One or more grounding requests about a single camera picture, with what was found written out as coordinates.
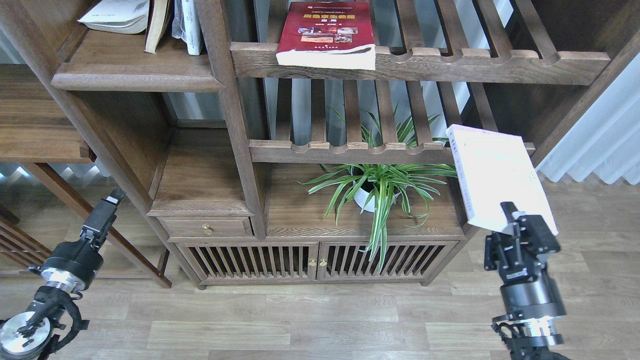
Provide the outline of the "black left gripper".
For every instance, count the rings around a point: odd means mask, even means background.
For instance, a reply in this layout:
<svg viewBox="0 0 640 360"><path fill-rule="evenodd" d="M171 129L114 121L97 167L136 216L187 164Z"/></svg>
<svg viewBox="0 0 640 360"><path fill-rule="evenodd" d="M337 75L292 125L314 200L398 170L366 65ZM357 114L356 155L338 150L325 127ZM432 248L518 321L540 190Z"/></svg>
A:
<svg viewBox="0 0 640 360"><path fill-rule="evenodd" d="M82 225L80 237L62 242L43 263L46 285L66 292L83 291L92 284L104 260L99 250L116 219L116 209L126 196L119 187L112 189L106 201L100 201Z"/></svg>

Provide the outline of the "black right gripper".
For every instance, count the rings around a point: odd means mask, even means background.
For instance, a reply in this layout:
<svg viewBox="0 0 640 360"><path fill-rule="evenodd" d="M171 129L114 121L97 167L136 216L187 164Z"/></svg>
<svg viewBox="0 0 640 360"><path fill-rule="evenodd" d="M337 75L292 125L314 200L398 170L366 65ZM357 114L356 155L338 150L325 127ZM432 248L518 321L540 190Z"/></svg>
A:
<svg viewBox="0 0 640 360"><path fill-rule="evenodd" d="M500 320L530 321L567 314L547 259L561 247L541 215L521 215L513 202L501 202L507 225L485 239L484 268L497 271L505 315Z"/></svg>

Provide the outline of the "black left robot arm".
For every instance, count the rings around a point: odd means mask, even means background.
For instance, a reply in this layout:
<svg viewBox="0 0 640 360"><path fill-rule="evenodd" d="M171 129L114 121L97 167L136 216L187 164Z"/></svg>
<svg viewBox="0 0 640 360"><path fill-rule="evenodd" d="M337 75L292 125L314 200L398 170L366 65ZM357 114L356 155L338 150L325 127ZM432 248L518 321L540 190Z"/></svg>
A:
<svg viewBox="0 0 640 360"><path fill-rule="evenodd" d="M76 301L103 266L99 250L125 196L125 191L115 187L94 207L77 241L58 244L42 265L29 267L46 283L35 292L25 312L1 322L3 360L45 360L87 330L89 321L82 318Z"/></svg>

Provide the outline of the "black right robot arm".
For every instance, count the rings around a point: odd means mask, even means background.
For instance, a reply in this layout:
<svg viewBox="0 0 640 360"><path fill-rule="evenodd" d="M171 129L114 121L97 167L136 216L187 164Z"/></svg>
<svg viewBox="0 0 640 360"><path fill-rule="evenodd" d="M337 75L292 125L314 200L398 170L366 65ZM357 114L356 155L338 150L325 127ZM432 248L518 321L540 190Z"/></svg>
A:
<svg viewBox="0 0 640 360"><path fill-rule="evenodd" d="M563 343L554 320L567 314L556 281L547 272L547 259L560 244L544 218L502 202L507 230L485 239L484 268L497 271L505 314L492 319L512 360L562 360L550 351Z"/></svg>

